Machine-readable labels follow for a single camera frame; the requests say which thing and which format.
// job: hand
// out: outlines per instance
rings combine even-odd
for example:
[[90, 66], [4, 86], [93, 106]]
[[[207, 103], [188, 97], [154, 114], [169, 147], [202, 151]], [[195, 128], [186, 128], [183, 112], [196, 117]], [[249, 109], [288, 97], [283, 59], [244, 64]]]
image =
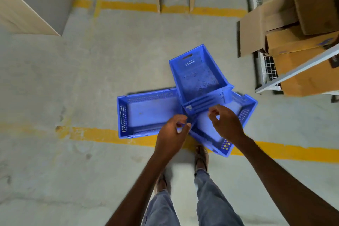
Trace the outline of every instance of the hand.
[[[157, 157], [169, 162], [181, 149], [192, 126], [190, 123], [185, 124], [186, 120], [187, 116], [176, 114], [161, 128], [154, 150]], [[180, 133], [177, 132], [177, 124], [185, 124]]]
[[239, 141], [246, 137], [239, 118], [229, 108], [216, 105], [209, 108], [209, 118], [213, 123], [214, 128], [223, 138], [237, 145]]

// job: foot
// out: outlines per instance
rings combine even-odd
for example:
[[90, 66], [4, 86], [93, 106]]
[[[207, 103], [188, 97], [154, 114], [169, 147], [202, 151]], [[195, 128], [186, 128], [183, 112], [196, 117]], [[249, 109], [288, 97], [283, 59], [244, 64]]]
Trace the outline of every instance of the foot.
[[195, 171], [203, 169], [207, 172], [209, 155], [204, 146], [198, 145], [195, 148]]
[[154, 187], [154, 192], [155, 194], [158, 194], [159, 192], [167, 189], [167, 182], [165, 179], [165, 174], [161, 173], [159, 178], [157, 179], [157, 183], [155, 184]]

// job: blue plastic crate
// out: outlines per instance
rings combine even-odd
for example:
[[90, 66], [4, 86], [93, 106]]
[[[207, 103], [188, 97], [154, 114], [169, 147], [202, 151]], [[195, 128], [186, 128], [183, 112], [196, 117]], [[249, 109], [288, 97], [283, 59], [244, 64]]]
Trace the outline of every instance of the blue plastic crate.
[[229, 103], [232, 86], [204, 44], [169, 61], [179, 98], [188, 115]]
[[177, 88], [117, 97], [119, 138], [158, 134], [175, 114], [184, 114]]
[[[241, 125], [245, 127], [258, 101], [249, 95], [241, 96], [233, 91], [231, 96], [232, 101], [222, 105], [230, 108], [239, 117]], [[208, 111], [205, 111], [197, 116], [196, 123], [192, 126], [189, 133], [214, 153], [228, 157], [233, 149], [233, 144], [217, 133], [207, 113]]]

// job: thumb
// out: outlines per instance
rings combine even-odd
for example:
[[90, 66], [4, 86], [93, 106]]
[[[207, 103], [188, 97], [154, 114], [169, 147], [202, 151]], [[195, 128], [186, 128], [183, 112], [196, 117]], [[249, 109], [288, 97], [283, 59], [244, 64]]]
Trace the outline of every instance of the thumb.
[[216, 115], [214, 113], [209, 112], [208, 114], [210, 120], [213, 123], [213, 126], [216, 127], [216, 125], [218, 124], [219, 120], [217, 119]]
[[191, 129], [192, 124], [186, 123], [186, 125], [182, 128], [180, 135], [184, 136], [186, 138], [187, 134], [189, 133], [189, 130]]

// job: person's left hand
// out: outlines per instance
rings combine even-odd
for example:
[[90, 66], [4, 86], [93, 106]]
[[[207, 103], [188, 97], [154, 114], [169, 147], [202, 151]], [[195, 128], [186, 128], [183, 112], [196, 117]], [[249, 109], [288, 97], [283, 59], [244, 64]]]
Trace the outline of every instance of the person's left hand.
[[[169, 162], [181, 149], [192, 126], [190, 123], [185, 124], [186, 120], [187, 116], [176, 114], [161, 128], [154, 150], [157, 157]], [[177, 132], [177, 124], [185, 124], [180, 133]]]

